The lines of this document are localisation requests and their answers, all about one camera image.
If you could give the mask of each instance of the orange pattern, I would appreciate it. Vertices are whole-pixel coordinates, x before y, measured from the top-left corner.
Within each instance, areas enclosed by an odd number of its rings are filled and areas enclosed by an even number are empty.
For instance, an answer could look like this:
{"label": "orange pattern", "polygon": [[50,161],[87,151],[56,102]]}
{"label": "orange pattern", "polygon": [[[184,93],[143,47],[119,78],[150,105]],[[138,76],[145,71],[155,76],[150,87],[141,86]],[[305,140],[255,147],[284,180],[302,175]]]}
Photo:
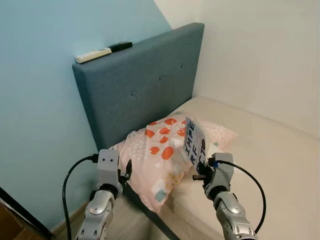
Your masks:
{"label": "orange pattern", "polygon": [[168,160],[169,158],[171,158],[173,154],[174,154],[174,149],[171,146],[168,146],[163,150],[161,157],[164,160]]}
{"label": "orange pattern", "polygon": [[167,138],[166,136],[164,136],[163,138],[161,138],[161,139],[159,140],[159,142],[160,142],[161,144],[164,144],[164,143],[166,143],[166,142],[168,141],[168,139],[169,139],[169,138]]}
{"label": "orange pattern", "polygon": [[167,125],[173,125],[177,122],[174,118],[168,118],[167,120],[164,121],[165,124]]}
{"label": "orange pattern", "polygon": [[149,129],[145,130],[145,135],[147,135],[149,138],[152,138],[155,133]]}
{"label": "orange pattern", "polygon": [[176,132],[179,136],[184,137],[186,135],[186,128],[183,127]]}
{"label": "orange pattern", "polygon": [[166,128],[166,127],[161,128],[160,131],[159,131],[159,133],[161,133],[161,134],[169,134],[170,132],[171,132],[171,130],[169,128]]}
{"label": "orange pattern", "polygon": [[158,148],[157,146],[153,146],[152,148],[150,148],[150,153],[153,155],[156,155],[159,152],[160,148]]}

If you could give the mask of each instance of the pink pillow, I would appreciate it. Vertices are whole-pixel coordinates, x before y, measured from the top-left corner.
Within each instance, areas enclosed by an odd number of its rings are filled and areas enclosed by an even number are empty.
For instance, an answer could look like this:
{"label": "pink pillow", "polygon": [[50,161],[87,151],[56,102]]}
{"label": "pink pillow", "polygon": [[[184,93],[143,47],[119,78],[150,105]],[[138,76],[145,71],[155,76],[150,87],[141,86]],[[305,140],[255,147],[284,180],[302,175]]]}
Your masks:
{"label": "pink pillow", "polygon": [[[132,160],[129,185],[151,211],[158,213],[171,190],[189,171],[192,163],[186,158],[183,144],[186,117],[177,112],[131,132],[125,141],[113,146],[120,152],[119,165],[125,171]],[[226,146],[236,133],[209,121],[199,121],[213,144]]]}

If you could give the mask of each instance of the electrical cord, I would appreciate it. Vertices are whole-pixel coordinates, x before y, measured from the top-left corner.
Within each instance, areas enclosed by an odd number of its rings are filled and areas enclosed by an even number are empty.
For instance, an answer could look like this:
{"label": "electrical cord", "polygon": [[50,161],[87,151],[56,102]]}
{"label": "electrical cord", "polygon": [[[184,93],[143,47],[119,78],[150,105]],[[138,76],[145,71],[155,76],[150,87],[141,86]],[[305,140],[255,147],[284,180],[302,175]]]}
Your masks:
{"label": "electrical cord", "polygon": [[98,156],[99,154],[93,154],[91,156],[87,156],[82,158],[81,160],[77,161],[68,171],[68,174],[65,176],[64,182],[63,182],[63,187],[62,187],[62,204],[63,204],[63,211],[64,211],[64,217],[65,217],[65,225],[66,225],[66,231],[67,231],[67,239],[71,239],[71,226],[70,226],[70,219],[69,219],[69,213],[68,213],[68,208],[67,208],[67,201],[66,201],[66,186],[67,182],[69,179],[70,174],[72,171],[78,166],[80,163],[86,161],[86,160],[91,160],[93,163],[98,162]]}
{"label": "electrical cord", "polygon": [[222,160],[217,160],[217,161],[215,161],[215,163],[217,163],[217,164],[227,164],[227,165],[233,166],[234,168],[237,168],[237,169],[241,170],[242,172],[247,174],[257,184],[258,188],[260,189],[260,192],[261,192],[261,195],[262,195],[262,201],[263,201],[263,210],[262,210],[262,215],[261,215],[260,222],[259,222],[258,226],[256,227],[256,229],[254,230],[254,233],[257,234],[259,232],[262,224],[264,223],[265,216],[266,216],[266,211],[267,211],[267,201],[266,201],[265,192],[262,189],[262,186],[260,185],[258,180],[250,172],[248,172],[244,168],[238,166],[237,164],[234,164],[234,163],[228,162],[228,161],[222,161]]}

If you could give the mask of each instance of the gray upholstered headboard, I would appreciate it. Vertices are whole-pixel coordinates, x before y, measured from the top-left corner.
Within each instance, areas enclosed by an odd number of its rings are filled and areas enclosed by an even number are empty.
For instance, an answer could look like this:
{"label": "gray upholstered headboard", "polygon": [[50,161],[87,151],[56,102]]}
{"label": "gray upholstered headboard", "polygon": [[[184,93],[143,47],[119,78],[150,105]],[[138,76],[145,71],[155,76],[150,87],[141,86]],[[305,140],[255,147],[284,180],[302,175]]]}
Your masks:
{"label": "gray upholstered headboard", "polygon": [[192,97],[203,31],[192,23],[72,66],[99,150]]}

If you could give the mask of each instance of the white wall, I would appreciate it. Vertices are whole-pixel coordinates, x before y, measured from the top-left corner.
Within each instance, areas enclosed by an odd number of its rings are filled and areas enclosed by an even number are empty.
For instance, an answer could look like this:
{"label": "white wall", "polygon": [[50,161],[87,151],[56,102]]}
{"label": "white wall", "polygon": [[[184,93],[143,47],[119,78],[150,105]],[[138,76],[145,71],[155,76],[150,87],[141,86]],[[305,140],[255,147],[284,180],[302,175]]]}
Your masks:
{"label": "white wall", "polygon": [[318,136],[317,0],[155,2],[172,27],[188,8],[205,23],[195,96]]}

